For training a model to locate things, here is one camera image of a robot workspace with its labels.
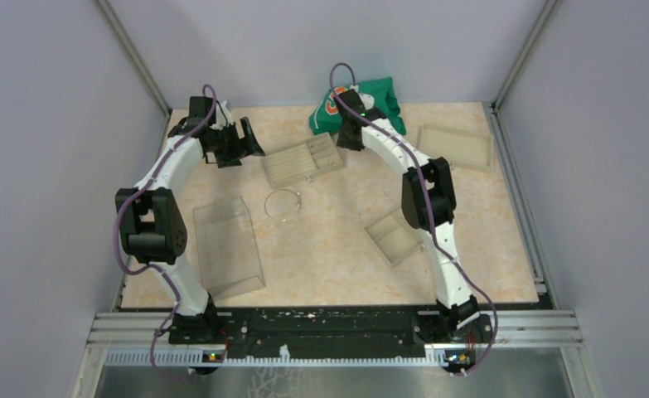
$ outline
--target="green bag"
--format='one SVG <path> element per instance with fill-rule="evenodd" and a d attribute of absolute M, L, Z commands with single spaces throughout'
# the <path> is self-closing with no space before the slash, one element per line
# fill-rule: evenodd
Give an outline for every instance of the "green bag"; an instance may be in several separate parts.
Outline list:
<path fill-rule="evenodd" d="M 336 87 L 335 90 L 344 91 L 350 89 L 348 85 Z M 380 109 L 390 120 L 392 127 L 402 135 L 407 134 L 404 121 L 400 117 L 400 105 L 397 103 L 395 91 L 392 88 L 392 78 L 386 77 L 378 80 L 368 80 L 358 83 L 358 91 L 363 94 L 372 95 L 375 99 L 374 105 Z M 339 115 L 334 96 L 329 90 L 324 101 L 309 116 L 309 128 L 314 135 L 321 133 L 338 133 L 341 128 L 341 116 Z"/>

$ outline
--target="orange logo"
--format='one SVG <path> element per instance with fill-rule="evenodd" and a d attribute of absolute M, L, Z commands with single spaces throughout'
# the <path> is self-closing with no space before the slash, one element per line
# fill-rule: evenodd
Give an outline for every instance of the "orange logo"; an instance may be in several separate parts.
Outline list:
<path fill-rule="evenodd" d="M 338 87 L 336 87 L 334 89 L 334 91 L 336 91 L 337 94 L 341 94 L 346 90 L 347 90 L 346 87 L 341 87 L 341 86 L 338 86 Z M 334 115 L 334 114 L 339 113 L 339 109 L 337 109 L 337 103 L 336 103 L 336 101 L 334 101 L 334 93 L 333 92 L 329 93 L 329 98 L 327 98 L 327 107 L 326 108 L 327 108 L 327 113 L 330 114 L 330 115 Z"/>

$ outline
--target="white wall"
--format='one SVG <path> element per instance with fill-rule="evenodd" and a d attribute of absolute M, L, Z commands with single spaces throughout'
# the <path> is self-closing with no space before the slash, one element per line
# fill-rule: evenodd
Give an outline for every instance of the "white wall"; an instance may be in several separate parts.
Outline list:
<path fill-rule="evenodd" d="M 315 104 L 338 61 L 391 75 L 404 101 L 494 100 L 544 3 L 110 2 L 174 108 L 204 82 L 238 105 Z"/>
<path fill-rule="evenodd" d="M 605 396 L 649 396 L 649 1 L 566 1 L 501 117 Z"/>
<path fill-rule="evenodd" d="M 0 397 L 67 396 L 162 116 L 89 0 L 0 1 Z"/>

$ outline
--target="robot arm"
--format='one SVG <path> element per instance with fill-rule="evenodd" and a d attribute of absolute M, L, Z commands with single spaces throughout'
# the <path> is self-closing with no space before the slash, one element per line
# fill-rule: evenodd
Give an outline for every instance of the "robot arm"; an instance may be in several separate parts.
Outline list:
<path fill-rule="evenodd" d="M 238 166 L 240 159 L 250 154 L 264 155 L 251 131 L 249 120 L 243 118 L 240 121 L 244 137 L 239 138 L 234 120 L 222 104 L 217 105 L 219 111 L 209 120 L 209 127 L 203 127 L 177 145 L 187 132 L 206 117 L 211 101 L 206 97 L 192 97 L 188 117 L 170 132 L 159 160 L 133 188 L 120 189 L 115 196 L 119 209 L 130 196 L 150 183 L 149 189 L 132 202 L 124 214 L 119 228 L 122 246 L 139 263 L 157 265 L 157 269 L 169 276 L 180 294 L 181 304 L 177 313 L 187 317 L 204 314 L 211 305 L 211 298 L 201 287 L 184 253 L 187 231 L 176 196 L 184 188 L 192 169 L 203 158 L 206 159 L 208 153 L 214 153 L 218 167 Z M 152 220 L 146 217 L 150 211 L 153 212 Z M 166 291 L 173 294 L 167 280 L 158 279 Z"/>
<path fill-rule="evenodd" d="M 448 258 L 458 258 L 458 250 L 453 235 L 453 210 L 456 208 L 456 197 L 448 162 L 443 159 L 432 159 L 409 144 L 390 121 L 366 95 L 359 94 L 357 88 L 340 93 L 339 101 L 345 101 L 349 109 L 358 112 L 387 134 L 349 114 L 344 107 L 339 107 L 342 126 L 337 146 L 352 150 L 372 149 L 385 162 L 402 176 L 402 211 L 405 220 L 417 230 L 424 241 L 429 257 L 432 260 L 432 274 L 436 289 L 437 301 L 443 308 L 450 332 L 463 328 L 480 315 L 477 300 L 468 283 Z M 412 156 L 402 149 L 407 147 Z M 415 161 L 421 166 L 425 182 L 419 181 Z M 429 218 L 424 205 L 422 189 L 427 189 L 434 215 L 434 234 L 442 251 L 433 241 Z"/>

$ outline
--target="marble surface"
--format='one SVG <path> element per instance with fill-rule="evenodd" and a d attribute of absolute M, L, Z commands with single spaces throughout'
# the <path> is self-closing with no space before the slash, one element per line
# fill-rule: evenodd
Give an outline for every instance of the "marble surface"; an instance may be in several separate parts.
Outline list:
<path fill-rule="evenodd" d="M 407 139 L 417 143 L 422 124 L 437 124 L 489 134 L 479 103 L 402 104 Z M 266 153 L 312 136 L 307 118 L 313 106 L 235 108 L 248 116 Z M 171 125 L 186 115 L 173 111 Z M 393 269 L 363 230 L 400 206 L 400 176 L 375 153 L 339 150 L 346 166 L 301 182 L 303 207 L 296 220 L 268 218 L 264 200 L 273 190 L 263 159 L 249 157 L 244 166 L 227 169 L 198 165 L 178 198 L 188 233 L 186 253 L 199 269 L 194 208 L 243 197 L 253 221 L 266 287 L 217 300 L 220 306 L 432 303 L 430 260 L 424 250 Z M 524 246 L 497 163 L 490 173 L 456 168 L 453 183 L 458 207 L 456 241 L 468 275 L 498 303 L 538 300 Z M 152 273 L 127 277 L 123 308 L 169 307 L 172 300 Z"/>

